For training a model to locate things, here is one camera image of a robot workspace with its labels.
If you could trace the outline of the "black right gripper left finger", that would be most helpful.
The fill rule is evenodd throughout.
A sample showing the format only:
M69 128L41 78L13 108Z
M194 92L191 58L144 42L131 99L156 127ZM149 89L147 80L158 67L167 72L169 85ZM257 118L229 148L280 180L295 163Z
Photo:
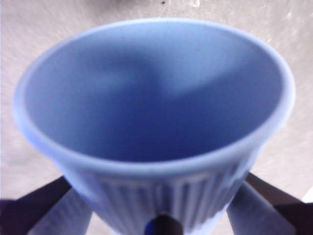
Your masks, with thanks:
M2 235L84 235L93 210L65 178L0 201Z

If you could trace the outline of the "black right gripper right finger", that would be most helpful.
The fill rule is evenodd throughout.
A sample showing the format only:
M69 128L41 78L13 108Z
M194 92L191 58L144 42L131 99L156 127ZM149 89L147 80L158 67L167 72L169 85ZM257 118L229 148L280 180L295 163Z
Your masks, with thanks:
M227 209L236 235L311 235L313 204L249 173Z

